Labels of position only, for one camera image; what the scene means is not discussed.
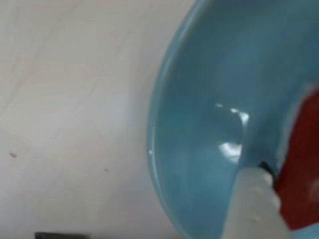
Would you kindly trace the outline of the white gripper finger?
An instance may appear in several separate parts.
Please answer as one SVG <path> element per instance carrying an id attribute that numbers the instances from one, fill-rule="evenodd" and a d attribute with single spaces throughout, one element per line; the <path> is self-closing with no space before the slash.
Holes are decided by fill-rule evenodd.
<path id="1" fill-rule="evenodd" d="M 292 239 L 280 215 L 273 177 L 262 168 L 245 168 L 235 180 L 223 239 Z"/>

